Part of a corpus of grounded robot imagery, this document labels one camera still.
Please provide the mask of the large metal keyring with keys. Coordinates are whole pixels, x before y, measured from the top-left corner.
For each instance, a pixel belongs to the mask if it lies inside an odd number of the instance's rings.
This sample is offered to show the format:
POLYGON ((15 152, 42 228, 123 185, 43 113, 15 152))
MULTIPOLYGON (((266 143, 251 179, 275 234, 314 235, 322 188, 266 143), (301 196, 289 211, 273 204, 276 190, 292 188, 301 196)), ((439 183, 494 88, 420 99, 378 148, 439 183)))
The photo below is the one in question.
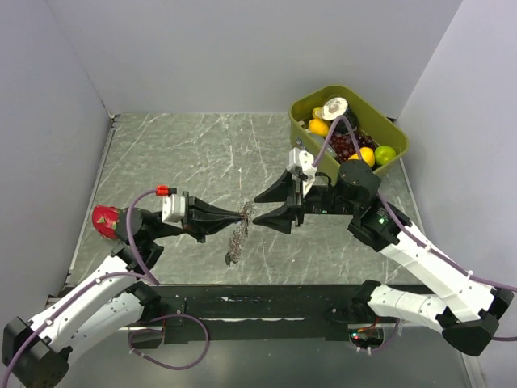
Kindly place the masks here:
POLYGON ((237 228, 233 231, 229 239, 228 250, 225 254, 225 264, 227 266, 237 264, 241 258, 244 243, 249 236, 249 226, 253 213, 254 203, 247 201, 242 206, 241 215, 243 219, 237 223, 237 228))

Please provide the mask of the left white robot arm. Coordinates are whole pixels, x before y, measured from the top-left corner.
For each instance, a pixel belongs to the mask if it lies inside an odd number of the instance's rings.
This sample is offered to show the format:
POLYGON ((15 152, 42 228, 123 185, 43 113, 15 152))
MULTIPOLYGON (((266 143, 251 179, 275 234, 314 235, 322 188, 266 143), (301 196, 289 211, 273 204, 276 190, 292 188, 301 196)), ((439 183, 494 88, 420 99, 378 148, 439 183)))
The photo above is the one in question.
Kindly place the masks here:
POLYGON ((193 237, 204 243, 209 235, 245 219, 241 212, 211 205, 188 192, 159 186, 140 195, 160 196, 157 212, 138 208, 97 206, 92 221, 117 241, 103 262, 79 285, 28 320, 12 319, 3 330, 1 361, 6 370, 1 385, 16 377, 24 387, 54 387, 73 361, 85 351, 133 323, 150 325, 160 314, 159 282, 153 266, 164 248, 160 238, 193 237), (113 212, 113 222, 104 220, 113 212))

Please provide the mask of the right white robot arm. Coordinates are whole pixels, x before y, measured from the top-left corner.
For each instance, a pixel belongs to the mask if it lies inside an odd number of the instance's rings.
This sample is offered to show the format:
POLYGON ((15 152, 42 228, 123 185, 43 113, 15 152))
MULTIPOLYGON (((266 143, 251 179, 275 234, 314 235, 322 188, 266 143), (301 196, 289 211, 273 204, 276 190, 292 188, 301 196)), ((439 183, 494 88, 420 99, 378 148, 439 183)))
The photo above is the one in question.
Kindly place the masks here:
POLYGON ((476 280, 426 240, 404 213, 381 199, 380 177, 366 162, 342 163, 335 184, 313 184, 318 175, 312 167, 284 171, 254 198, 256 203, 281 206, 253 223, 290 234, 306 214, 351 216, 347 228, 356 239, 401 265, 431 291, 416 294, 366 280, 351 299, 355 317, 366 323, 375 317, 417 323, 440 333, 456 350, 480 356, 495 339, 514 294, 476 280))

